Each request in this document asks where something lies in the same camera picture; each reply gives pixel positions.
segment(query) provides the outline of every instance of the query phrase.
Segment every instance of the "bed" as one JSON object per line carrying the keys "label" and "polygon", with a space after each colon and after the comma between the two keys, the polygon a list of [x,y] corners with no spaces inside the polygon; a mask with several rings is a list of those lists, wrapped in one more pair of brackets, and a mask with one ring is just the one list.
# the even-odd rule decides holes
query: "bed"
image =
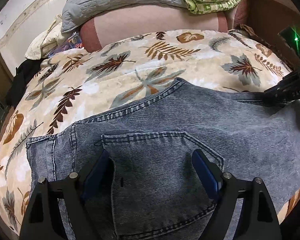
{"label": "bed", "polygon": [[[87,17],[80,24],[85,49],[44,60],[1,131],[4,223],[19,234],[31,195],[29,138],[57,134],[73,122],[158,93],[177,77],[219,91],[263,92],[291,72],[249,33],[230,30],[248,23],[250,0],[242,1],[226,13],[196,18],[183,7],[158,4],[127,5]],[[291,18],[297,14],[289,13]],[[289,60],[298,62],[295,56]],[[276,207],[280,222],[300,199],[300,183],[291,192]]]}

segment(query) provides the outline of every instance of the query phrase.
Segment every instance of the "silver bolt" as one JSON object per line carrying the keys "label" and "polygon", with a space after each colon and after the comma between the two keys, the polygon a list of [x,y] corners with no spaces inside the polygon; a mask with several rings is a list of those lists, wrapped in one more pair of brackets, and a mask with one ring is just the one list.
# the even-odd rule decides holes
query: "silver bolt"
{"label": "silver bolt", "polygon": [[230,172],[224,172],[223,173],[223,176],[226,178],[226,179],[230,179],[232,177],[232,174]]}
{"label": "silver bolt", "polygon": [[78,177],[78,173],[76,173],[76,172],[71,172],[70,175],[69,175],[69,177],[70,177],[71,179],[75,179],[76,177]]}
{"label": "silver bolt", "polygon": [[259,178],[259,177],[256,177],[254,180],[255,180],[256,183],[258,183],[258,184],[261,184],[261,183],[262,183],[262,179]]}
{"label": "silver bolt", "polygon": [[38,179],[38,182],[40,184],[43,184],[45,180],[46,180],[46,178],[44,176],[40,176],[39,179]]}

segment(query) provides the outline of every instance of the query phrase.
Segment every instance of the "black cloth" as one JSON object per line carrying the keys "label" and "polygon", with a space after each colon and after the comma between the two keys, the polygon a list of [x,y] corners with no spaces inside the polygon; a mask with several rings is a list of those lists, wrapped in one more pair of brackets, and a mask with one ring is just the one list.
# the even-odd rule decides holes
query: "black cloth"
{"label": "black cloth", "polygon": [[24,93],[26,85],[40,70],[40,64],[43,59],[31,60],[26,59],[21,65],[16,68],[16,76],[13,78],[12,86],[6,96],[8,106],[17,107]]}

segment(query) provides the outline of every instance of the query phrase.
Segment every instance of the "wall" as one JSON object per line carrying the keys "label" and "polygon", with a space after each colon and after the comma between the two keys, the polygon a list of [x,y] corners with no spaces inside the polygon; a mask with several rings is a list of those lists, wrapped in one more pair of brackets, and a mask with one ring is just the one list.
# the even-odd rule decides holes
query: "wall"
{"label": "wall", "polygon": [[0,12],[0,53],[13,75],[32,40],[45,31],[66,0],[9,0]]}

